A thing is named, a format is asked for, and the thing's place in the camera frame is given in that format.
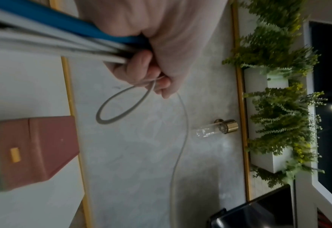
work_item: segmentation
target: marble floor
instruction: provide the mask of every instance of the marble floor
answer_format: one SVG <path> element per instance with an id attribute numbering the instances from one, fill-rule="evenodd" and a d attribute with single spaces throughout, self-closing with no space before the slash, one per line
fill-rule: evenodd
<path id="1" fill-rule="evenodd" d="M 73 9 L 71 0 L 63 2 Z M 99 125 L 95 114 L 110 96 L 128 87 L 103 63 L 69 59 L 79 142 L 96 228 L 204 227 L 207 218 L 246 201 L 241 132 L 198 139 L 193 129 L 215 119 L 240 122 L 235 69 L 222 66 L 233 46 L 230 6 L 179 94 L 190 136 L 175 176 L 173 166 L 185 140 L 186 118 L 177 96 L 152 95 L 134 113 L 113 125 Z M 104 118 L 129 108 L 145 93 L 136 89 L 111 102 Z"/>

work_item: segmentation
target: glass vial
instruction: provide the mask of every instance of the glass vial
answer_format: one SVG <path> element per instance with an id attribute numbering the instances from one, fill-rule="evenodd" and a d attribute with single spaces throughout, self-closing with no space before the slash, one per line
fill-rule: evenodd
<path id="1" fill-rule="evenodd" d="M 206 138 L 215 134 L 227 134 L 238 129 L 238 124 L 234 120 L 224 121 L 217 119 L 213 124 L 202 126 L 196 130 L 196 135 L 199 138 Z"/>

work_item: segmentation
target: gold trim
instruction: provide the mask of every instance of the gold trim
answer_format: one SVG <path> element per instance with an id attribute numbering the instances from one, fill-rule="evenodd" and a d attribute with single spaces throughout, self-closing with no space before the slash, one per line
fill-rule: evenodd
<path id="1" fill-rule="evenodd" d="M 59 0 L 49 0 L 50 7 L 52 9 L 61 11 L 61 7 L 59 5 Z M 74 97 L 73 97 L 73 88 L 72 88 L 72 83 L 71 83 L 71 73 L 69 69 L 69 63 L 68 59 L 66 57 L 61 57 L 62 61 L 62 67 L 63 67 L 63 74 L 64 74 L 64 81 L 65 81 L 65 87 L 67 90 L 67 97 L 68 97 L 68 104 L 69 104 L 69 110 L 72 116 L 77 118 L 76 116 L 76 107 L 74 105 Z M 82 204 L 83 204 L 83 212 L 84 212 L 84 217 L 86 221 L 86 227 L 87 228 L 93 228 L 93 220 L 92 220 L 92 212 L 91 212 L 91 207 L 89 205 L 89 191 L 88 191 L 88 185 L 86 184 L 85 181 L 85 171 L 83 168 L 83 162 L 82 162 L 82 154 L 80 153 L 78 155 L 78 161 L 79 161 L 79 166 L 80 166 L 80 172 L 82 176 L 82 182 L 83 182 L 83 188 L 84 188 L 84 197 L 82 199 Z"/>
<path id="2" fill-rule="evenodd" d="M 235 48 L 240 46 L 240 28 L 238 24 L 238 5 L 237 1 L 234 1 L 231 4 L 231 13 L 232 13 L 232 25 L 233 25 L 233 40 Z M 241 119 L 241 134 L 242 134 L 242 145 L 243 148 L 247 146 L 247 118 L 246 118 L 246 106 L 245 99 L 243 98 L 243 93 L 245 92 L 244 86 L 244 76 L 243 71 L 239 66 L 236 66 L 236 78 L 237 78 L 237 91 L 238 91 L 238 102 L 240 106 L 240 119 Z M 251 200 L 250 195 L 250 158 L 249 153 L 243 149 L 244 155 L 244 172 L 245 172 L 245 186 L 246 186 L 246 199 L 247 201 Z"/>

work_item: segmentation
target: black device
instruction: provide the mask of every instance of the black device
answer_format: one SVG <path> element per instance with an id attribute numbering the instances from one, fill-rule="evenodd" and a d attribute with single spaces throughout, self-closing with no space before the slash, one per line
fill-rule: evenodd
<path id="1" fill-rule="evenodd" d="M 293 228 L 290 185 L 285 185 L 230 211 L 212 215 L 207 228 Z"/>

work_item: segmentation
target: white cord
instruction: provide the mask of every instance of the white cord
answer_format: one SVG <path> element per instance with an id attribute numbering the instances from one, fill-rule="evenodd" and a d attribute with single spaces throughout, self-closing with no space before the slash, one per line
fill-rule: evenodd
<path id="1" fill-rule="evenodd" d="M 122 90 L 121 92 L 119 93 L 116 93 L 115 95 L 111 96 L 110 98 L 108 98 L 102 105 L 101 107 L 98 109 L 97 111 L 97 114 L 96 114 L 96 121 L 97 123 L 99 124 L 112 124 L 114 122 L 117 122 L 121 119 L 123 119 L 124 117 L 126 117 L 128 114 L 130 114 L 131 112 L 133 112 L 136 108 L 138 108 L 141 103 L 149 96 L 149 94 L 151 93 L 151 91 L 153 91 L 153 89 L 155 88 L 155 85 L 156 85 L 156 81 L 161 79 L 162 77 L 154 80 L 152 82 L 152 85 L 151 85 L 151 88 L 146 92 L 146 94 L 134 105 L 132 106 L 130 109 L 128 109 L 127 111 L 123 112 L 122 114 L 116 116 L 116 117 L 113 117 L 111 119 L 101 119 L 100 115 L 101 115 L 101 112 L 103 110 L 103 108 L 106 106 L 106 104 L 108 104 L 113 98 L 131 90 L 131 89 L 134 89 L 136 88 L 135 86 L 132 86 L 132 87 L 129 87 L 127 89 L 124 89 Z M 188 114 L 187 114 L 187 110 L 186 110 L 186 106 L 185 104 L 183 103 L 182 99 L 181 99 L 181 96 L 177 93 L 177 97 L 178 99 L 180 100 L 180 103 L 181 103 L 181 106 L 183 108 L 183 111 L 185 113 L 185 117 L 186 117 L 186 136 L 185 136 L 185 140 L 183 142 L 183 145 L 182 145 L 182 148 L 181 148 L 181 151 L 177 157 L 177 160 L 176 160 L 176 163 L 173 167 L 173 172 L 172 172 L 172 176 L 171 176 L 171 183 L 170 183 L 170 225 L 171 227 L 176 227 L 177 224 L 176 224 L 176 212 L 174 210 L 175 208 L 175 203 L 174 203 L 174 195 L 175 195 L 175 192 L 174 192 L 174 178 L 175 178 L 175 175 L 176 175 L 176 169 L 177 169 L 177 166 L 180 162 L 180 159 L 182 157 L 182 154 L 183 154 L 183 151 L 185 149 L 185 146 L 186 146 L 186 143 L 187 143 L 187 140 L 188 140 L 188 134 L 189 134 L 189 120 L 188 120 Z"/>

